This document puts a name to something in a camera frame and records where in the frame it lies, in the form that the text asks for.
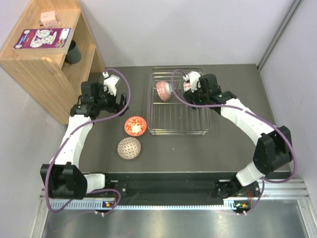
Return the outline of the white red patterned bowl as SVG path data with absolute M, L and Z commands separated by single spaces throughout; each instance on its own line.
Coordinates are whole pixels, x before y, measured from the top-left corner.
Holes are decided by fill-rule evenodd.
M 184 82 L 183 89 L 184 89 L 184 92 L 191 90 L 191 84 L 189 82 Z

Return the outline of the red floral bowl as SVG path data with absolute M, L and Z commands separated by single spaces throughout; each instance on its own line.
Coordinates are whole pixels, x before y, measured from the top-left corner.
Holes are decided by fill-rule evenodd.
M 147 122 L 141 116 L 132 116 L 125 122 L 124 130 L 130 136 L 141 136 L 147 130 Z

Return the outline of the metal wire dish rack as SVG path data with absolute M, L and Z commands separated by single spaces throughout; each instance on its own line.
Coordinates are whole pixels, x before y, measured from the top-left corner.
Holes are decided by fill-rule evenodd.
M 161 81 L 170 83 L 172 67 L 154 67 L 150 71 L 147 126 L 154 135 L 204 135 L 211 128 L 209 109 L 192 109 L 174 95 L 166 102 L 156 90 Z

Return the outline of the red daisy patterned bowl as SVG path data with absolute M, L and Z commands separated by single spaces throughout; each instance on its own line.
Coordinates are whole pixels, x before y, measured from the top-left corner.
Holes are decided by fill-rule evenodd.
M 158 81 L 156 83 L 156 91 L 163 102 L 167 102 L 173 94 L 171 84 L 167 81 Z

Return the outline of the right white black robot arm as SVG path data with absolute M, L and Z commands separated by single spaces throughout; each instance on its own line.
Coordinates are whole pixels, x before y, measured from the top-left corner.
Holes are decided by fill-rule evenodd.
M 237 172 L 228 186 L 221 188 L 224 197 L 243 196 L 249 185 L 292 161 L 290 130 L 268 125 L 230 91 L 222 92 L 214 74 L 191 71 L 183 76 L 183 97 L 193 109 L 209 105 L 220 116 L 234 123 L 255 144 L 253 160 Z

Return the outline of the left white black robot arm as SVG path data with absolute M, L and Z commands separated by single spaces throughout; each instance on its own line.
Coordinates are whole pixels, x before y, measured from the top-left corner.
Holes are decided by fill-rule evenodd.
M 59 153 L 40 169 L 49 198 L 83 199 L 94 190 L 103 197 L 111 194 L 112 184 L 104 174 L 83 174 L 78 167 L 86 137 L 100 112 L 122 115 L 128 109 L 126 94 L 121 94 L 119 103 L 116 101 L 118 81 L 119 77 L 111 75 L 102 83 L 81 84 L 81 95 L 70 110 Z

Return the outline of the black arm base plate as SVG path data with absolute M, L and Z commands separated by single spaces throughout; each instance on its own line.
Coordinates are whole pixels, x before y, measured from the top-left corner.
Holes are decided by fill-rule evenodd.
M 259 184 L 252 183 L 238 188 L 228 181 L 214 180 L 131 180 L 108 184 L 108 188 L 116 189 L 122 198 L 137 194 L 164 195 L 202 195 L 207 198 L 257 197 L 260 194 Z

